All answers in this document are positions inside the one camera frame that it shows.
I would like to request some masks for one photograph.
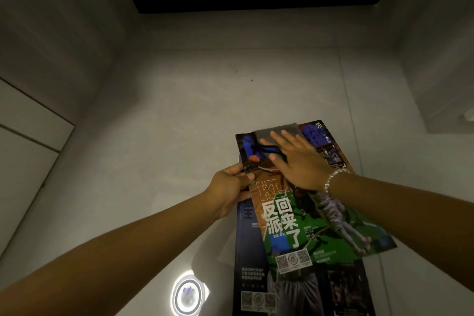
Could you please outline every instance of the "green magazine cover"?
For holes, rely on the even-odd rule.
[[[264,146],[270,130],[302,135],[334,168],[353,172],[345,155],[321,120],[236,135],[270,269],[279,274],[313,264],[352,263],[366,255],[396,247],[380,226],[340,201],[317,190],[304,190],[287,181],[269,160],[284,156],[277,146]]]

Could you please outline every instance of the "round ceiling light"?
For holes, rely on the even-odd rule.
[[[197,316],[209,295],[204,283],[187,271],[178,277],[171,292],[171,310],[175,316]]]

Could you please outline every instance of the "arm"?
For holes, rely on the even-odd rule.
[[[289,181],[324,190],[334,171],[299,135],[271,133],[286,154],[270,159]],[[412,250],[474,291],[474,204],[446,195],[339,173],[329,193],[364,213]]]
[[[0,292],[0,315],[115,315],[235,203],[254,178],[236,164],[201,194],[88,241]]]

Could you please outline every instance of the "stack of magazines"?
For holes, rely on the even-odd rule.
[[[353,172],[321,120],[236,135],[251,199],[237,206],[233,315],[375,315],[362,257],[396,247],[359,212],[287,181],[273,165],[269,132],[303,136],[334,168]]]

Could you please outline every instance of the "forearm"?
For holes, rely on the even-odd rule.
[[[98,236],[0,293],[0,315],[114,315],[216,220],[199,194]]]
[[[329,191],[474,291],[474,204],[346,173]]]

